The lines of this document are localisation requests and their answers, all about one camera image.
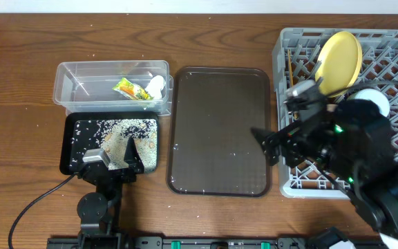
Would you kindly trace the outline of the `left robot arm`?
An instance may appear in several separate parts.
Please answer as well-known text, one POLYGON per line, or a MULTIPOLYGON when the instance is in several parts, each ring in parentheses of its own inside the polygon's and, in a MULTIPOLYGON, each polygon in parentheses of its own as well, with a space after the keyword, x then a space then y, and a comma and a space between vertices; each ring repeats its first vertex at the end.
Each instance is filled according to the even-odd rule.
POLYGON ((85 152, 76 175, 96 187, 95 192, 83 196, 77 204, 81 230, 76 248, 133 248, 133 240, 119 228, 122 187, 133 183, 138 174, 144 173, 144 165, 132 138, 128 139, 122 157, 127 168, 110 170, 110 159, 104 149, 85 152))

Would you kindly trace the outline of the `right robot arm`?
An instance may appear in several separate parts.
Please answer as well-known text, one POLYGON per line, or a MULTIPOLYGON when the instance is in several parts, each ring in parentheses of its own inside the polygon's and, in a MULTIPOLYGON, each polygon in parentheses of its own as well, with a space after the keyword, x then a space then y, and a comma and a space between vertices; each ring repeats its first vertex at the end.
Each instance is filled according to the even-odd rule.
POLYGON ((253 127, 271 166, 290 168, 309 160, 342 191, 356 213, 375 231, 398 240, 398 161, 392 125, 370 100, 348 100, 330 111, 322 102, 273 132, 253 127))

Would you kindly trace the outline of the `yellow round plate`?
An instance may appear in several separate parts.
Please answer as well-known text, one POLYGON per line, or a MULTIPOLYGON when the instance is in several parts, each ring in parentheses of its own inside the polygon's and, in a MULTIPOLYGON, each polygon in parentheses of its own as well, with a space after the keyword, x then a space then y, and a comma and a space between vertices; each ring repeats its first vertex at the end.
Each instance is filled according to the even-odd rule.
POLYGON ((362 58, 361 44, 352 33, 341 31, 331 36, 317 59, 321 64, 315 79, 322 78, 319 91, 328 95, 352 86, 361 70, 362 58))

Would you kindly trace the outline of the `wooden chopstick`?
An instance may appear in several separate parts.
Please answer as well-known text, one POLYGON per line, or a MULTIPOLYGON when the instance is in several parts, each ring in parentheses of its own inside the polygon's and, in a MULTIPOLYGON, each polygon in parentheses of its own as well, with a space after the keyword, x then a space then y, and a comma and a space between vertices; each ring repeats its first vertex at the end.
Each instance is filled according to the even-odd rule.
POLYGON ((290 86, 294 86, 293 71, 292 71, 292 56, 290 49, 287 50, 287 63, 288 63, 290 86))

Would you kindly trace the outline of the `green snack wrapper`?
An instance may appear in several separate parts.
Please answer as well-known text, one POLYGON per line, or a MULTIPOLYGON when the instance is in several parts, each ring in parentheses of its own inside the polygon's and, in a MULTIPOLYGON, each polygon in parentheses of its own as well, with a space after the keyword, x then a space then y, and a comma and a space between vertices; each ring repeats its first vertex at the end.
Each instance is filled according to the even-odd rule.
POLYGON ((114 87, 114 91, 132 100, 152 100, 153 98, 138 84, 134 84, 123 77, 114 87))

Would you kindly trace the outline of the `white napkin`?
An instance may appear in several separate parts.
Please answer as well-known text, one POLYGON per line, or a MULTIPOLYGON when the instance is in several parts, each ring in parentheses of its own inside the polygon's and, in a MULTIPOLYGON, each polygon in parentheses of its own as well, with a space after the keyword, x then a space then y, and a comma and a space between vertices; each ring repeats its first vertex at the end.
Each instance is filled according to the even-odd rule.
POLYGON ((162 99, 162 90, 165 85, 165 79, 161 75, 157 75, 150 80, 145 91, 149 94, 152 100, 160 100, 162 99))

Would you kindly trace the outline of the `light blue bowl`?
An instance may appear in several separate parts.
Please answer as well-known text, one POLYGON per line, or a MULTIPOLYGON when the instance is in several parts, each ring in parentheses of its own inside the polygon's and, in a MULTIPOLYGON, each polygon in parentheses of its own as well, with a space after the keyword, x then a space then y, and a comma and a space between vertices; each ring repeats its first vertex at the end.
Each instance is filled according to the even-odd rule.
POLYGON ((364 89, 350 95, 347 100, 369 100, 379 107, 380 114, 387 117, 390 113, 390 103, 387 97, 375 89, 364 89))

